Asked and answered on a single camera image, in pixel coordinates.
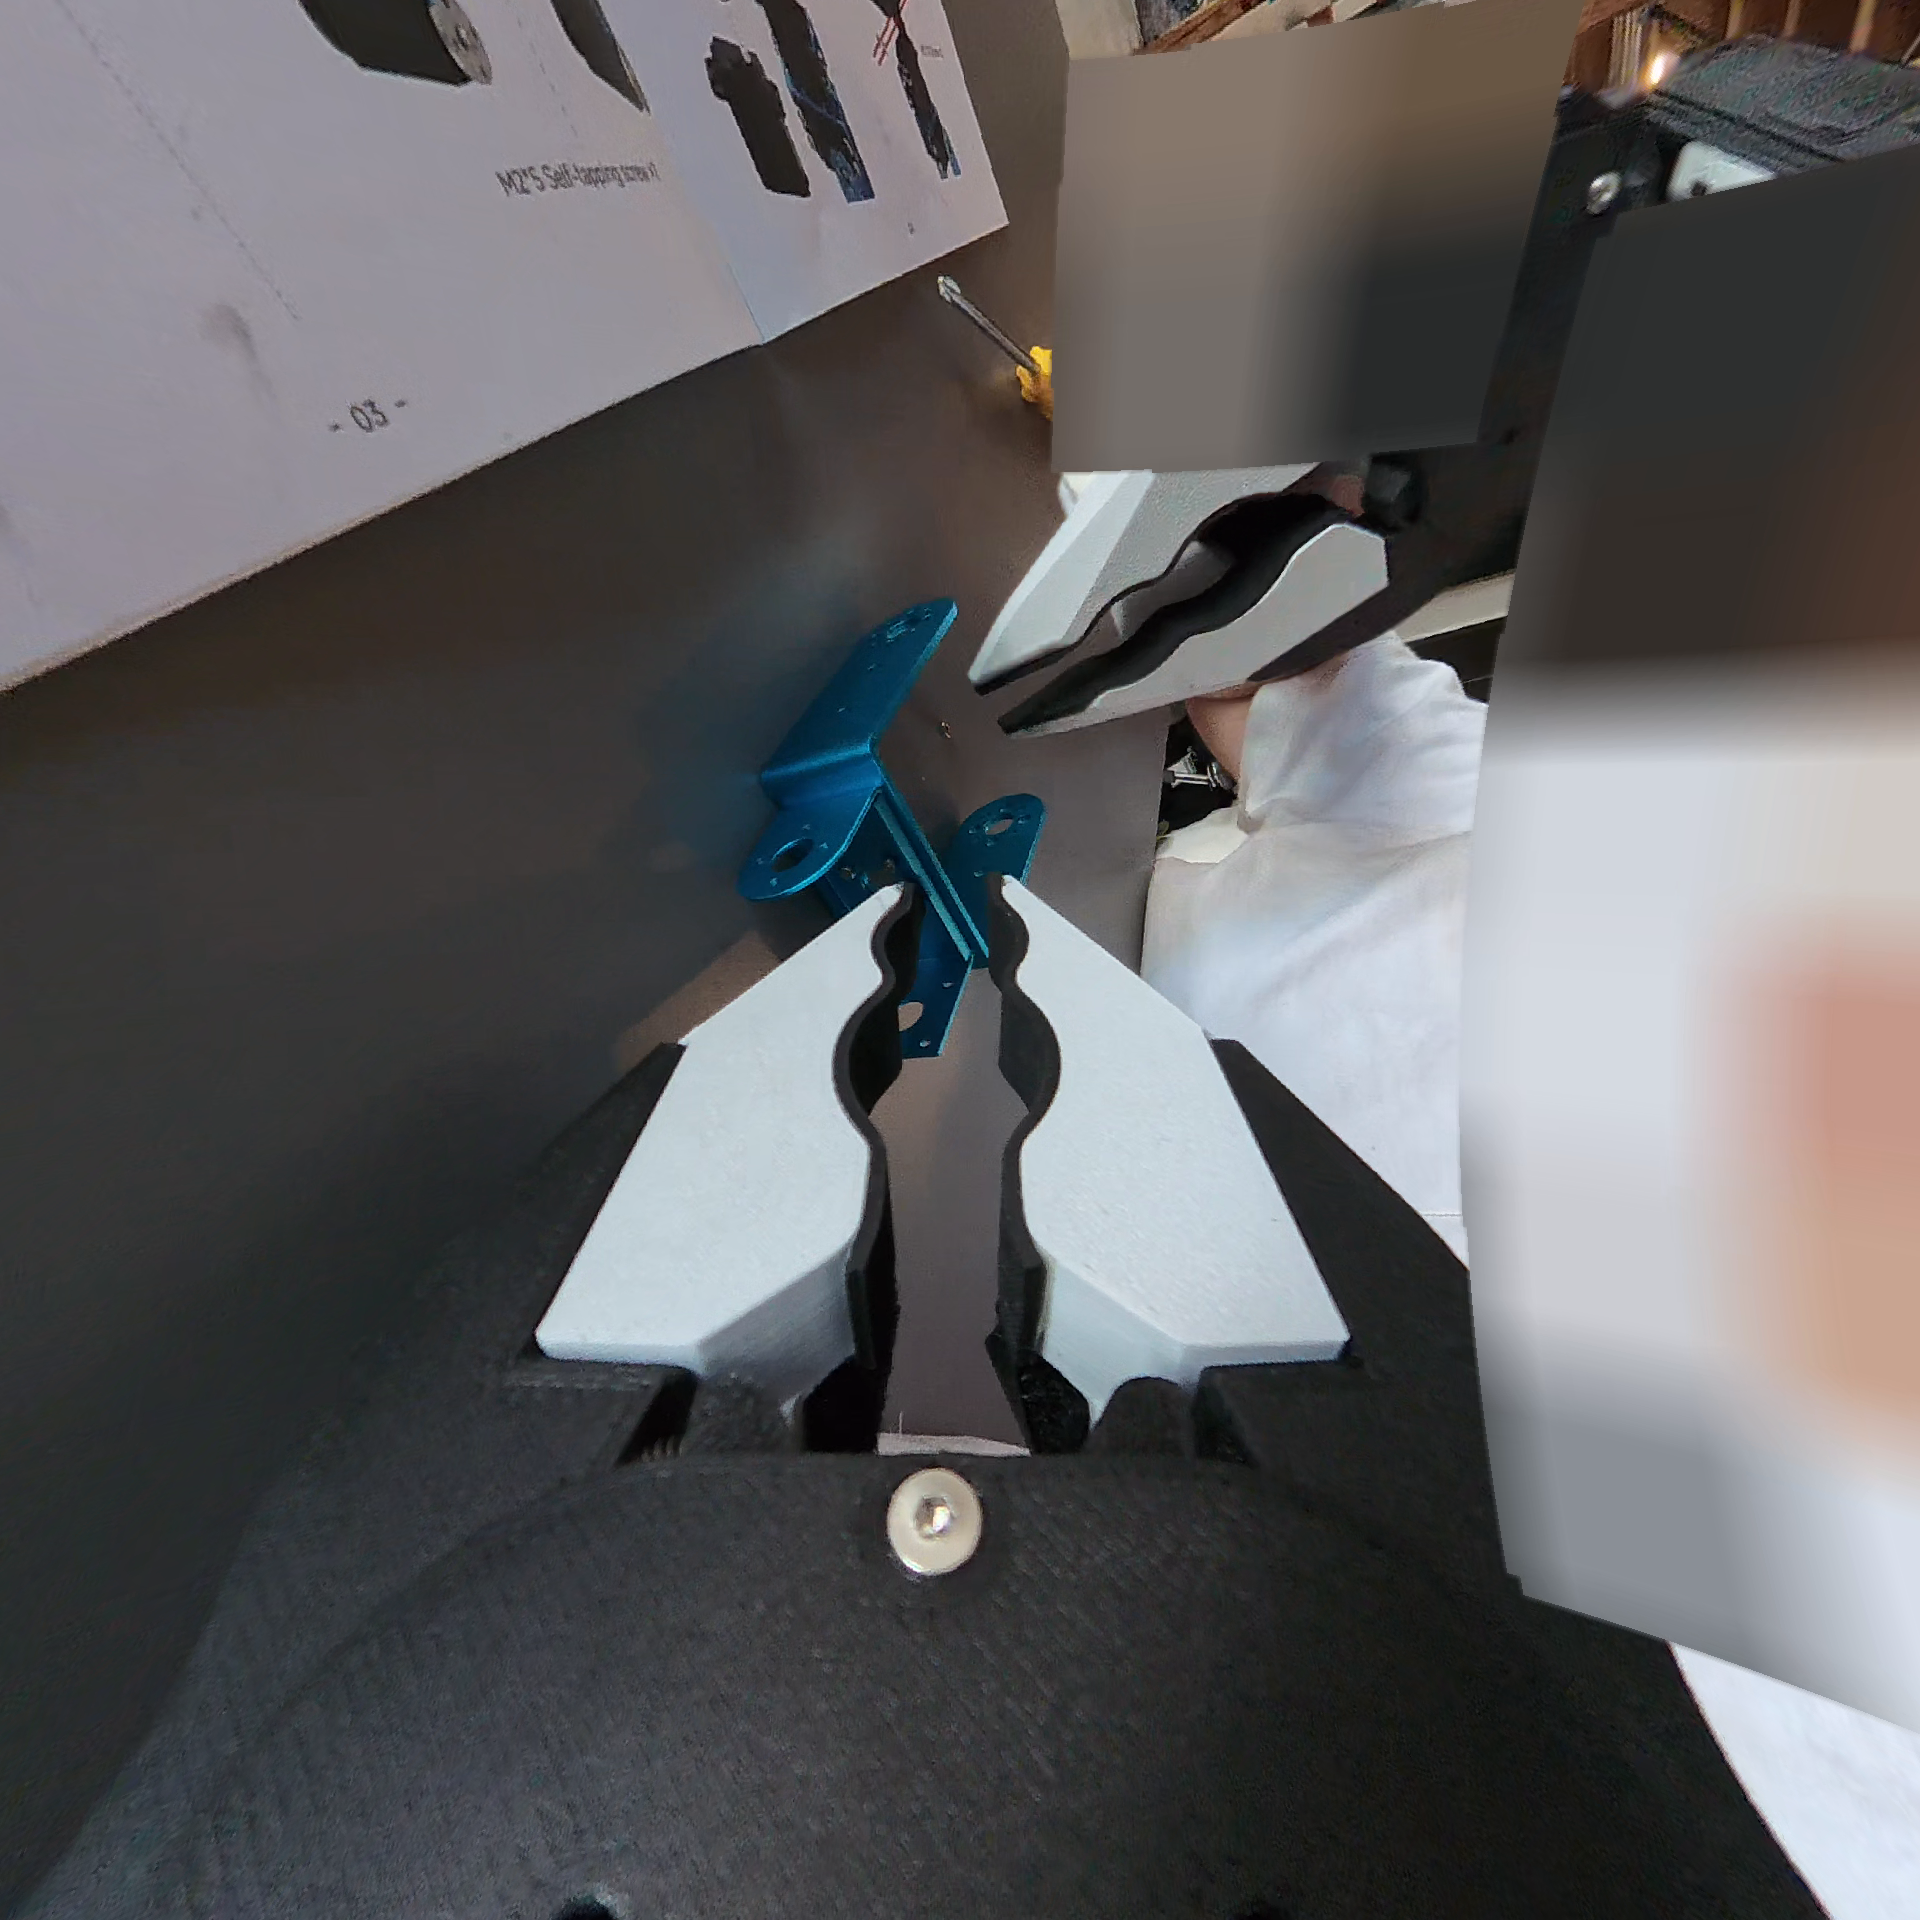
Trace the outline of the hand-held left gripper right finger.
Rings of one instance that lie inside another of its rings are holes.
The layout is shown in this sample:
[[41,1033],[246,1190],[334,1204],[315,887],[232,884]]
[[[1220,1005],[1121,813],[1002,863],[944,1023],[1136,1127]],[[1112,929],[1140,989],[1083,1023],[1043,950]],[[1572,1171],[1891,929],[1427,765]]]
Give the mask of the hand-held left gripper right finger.
[[991,1356],[1023,1425],[1135,1380],[1338,1359],[1342,1318],[1204,1029],[1019,880],[991,877],[999,1193]]

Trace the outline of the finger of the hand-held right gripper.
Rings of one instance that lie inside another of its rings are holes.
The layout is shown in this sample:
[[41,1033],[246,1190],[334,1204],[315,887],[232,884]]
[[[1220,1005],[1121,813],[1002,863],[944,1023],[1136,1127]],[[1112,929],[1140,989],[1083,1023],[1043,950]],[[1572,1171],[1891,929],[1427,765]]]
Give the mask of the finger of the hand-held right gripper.
[[1164,611],[1258,599],[1323,464],[1086,470],[1064,526],[998,613],[970,668],[993,693],[1071,657],[1113,617],[1124,640]]
[[1009,735],[1098,727],[1250,681],[1387,585],[1386,539],[1345,512],[1227,512],[1225,568],[1072,663],[1002,720]]

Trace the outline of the blue metal U bracket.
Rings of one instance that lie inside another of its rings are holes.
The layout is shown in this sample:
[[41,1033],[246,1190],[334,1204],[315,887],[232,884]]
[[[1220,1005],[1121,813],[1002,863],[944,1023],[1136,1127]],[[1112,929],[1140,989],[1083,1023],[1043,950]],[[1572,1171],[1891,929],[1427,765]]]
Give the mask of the blue metal U bracket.
[[972,971],[991,957],[986,877],[1024,880],[1046,817],[1036,795],[998,797],[938,851],[887,780],[818,789],[776,811],[738,870],[738,891],[750,900],[816,893],[842,919],[887,884],[912,884],[920,960],[902,991],[902,1045],[906,1057],[935,1057]]

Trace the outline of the yellow handled screwdriver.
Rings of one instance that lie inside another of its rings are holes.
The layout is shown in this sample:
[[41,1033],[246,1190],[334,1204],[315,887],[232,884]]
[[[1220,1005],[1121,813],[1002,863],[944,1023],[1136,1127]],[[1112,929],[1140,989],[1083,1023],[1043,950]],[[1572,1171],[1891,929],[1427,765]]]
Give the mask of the yellow handled screwdriver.
[[943,273],[935,283],[939,300],[950,304],[963,320],[968,320],[1015,369],[1015,383],[1023,399],[1036,406],[1046,419],[1055,411],[1051,388],[1051,350],[1033,342],[1019,344],[999,323],[994,323],[977,301],[972,301],[961,283]]

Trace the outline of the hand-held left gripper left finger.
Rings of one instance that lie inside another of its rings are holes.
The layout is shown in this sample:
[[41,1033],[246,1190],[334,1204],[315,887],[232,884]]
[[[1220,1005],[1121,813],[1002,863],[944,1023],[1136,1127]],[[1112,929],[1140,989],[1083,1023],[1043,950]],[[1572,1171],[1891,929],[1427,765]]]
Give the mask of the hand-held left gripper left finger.
[[666,1051],[664,1089],[536,1329],[697,1377],[881,1371],[873,1104],[902,1069],[918,889],[887,884]]

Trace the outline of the printed instruction sheet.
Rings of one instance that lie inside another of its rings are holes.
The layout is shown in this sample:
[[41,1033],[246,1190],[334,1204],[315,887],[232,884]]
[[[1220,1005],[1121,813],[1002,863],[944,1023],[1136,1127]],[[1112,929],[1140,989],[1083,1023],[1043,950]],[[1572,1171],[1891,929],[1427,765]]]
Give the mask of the printed instruction sheet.
[[4,5],[4,683],[759,332],[592,5]]
[[763,339],[1003,225],[943,3],[614,3]]

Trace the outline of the person's white shirt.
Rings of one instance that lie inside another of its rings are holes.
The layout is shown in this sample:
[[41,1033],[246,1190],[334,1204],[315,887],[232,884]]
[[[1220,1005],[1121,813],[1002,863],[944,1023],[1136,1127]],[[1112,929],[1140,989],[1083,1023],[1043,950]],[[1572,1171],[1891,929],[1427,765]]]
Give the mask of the person's white shirt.
[[[1484,703],[1386,636],[1187,710],[1236,799],[1158,854],[1146,981],[1246,1045],[1466,1256],[1459,1001]],[[1674,1655],[1822,1911],[1918,1916],[1916,1732]]]

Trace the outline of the blue metal L bracket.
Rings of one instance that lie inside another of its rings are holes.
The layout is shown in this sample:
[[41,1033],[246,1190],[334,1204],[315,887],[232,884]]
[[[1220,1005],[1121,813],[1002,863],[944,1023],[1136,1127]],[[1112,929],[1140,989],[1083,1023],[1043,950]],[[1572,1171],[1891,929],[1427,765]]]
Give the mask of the blue metal L bracket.
[[854,643],[759,773],[759,785],[787,823],[790,838],[826,845],[832,837],[828,813],[873,793],[881,739],[954,622],[956,603],[930,599]]

